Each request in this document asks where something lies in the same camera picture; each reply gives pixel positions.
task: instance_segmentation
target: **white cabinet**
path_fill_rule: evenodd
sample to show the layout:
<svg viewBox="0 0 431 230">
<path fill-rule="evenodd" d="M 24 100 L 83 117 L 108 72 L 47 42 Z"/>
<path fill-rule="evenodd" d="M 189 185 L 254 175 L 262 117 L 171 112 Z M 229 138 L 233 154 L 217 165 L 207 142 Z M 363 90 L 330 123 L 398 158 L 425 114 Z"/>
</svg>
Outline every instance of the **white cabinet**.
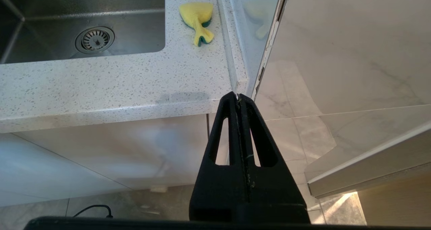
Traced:
<svg viewBox="0 0 431 230">
<path fill-rule="evenodd" d="M 20 132 L 23 138 L 133 190 L 194 184 L 206 115 Z"/>
<path fill-rule="evenodd" d="M 128 190 L 13 134 L 0 134 L 0 206 Z"/>
</svg>

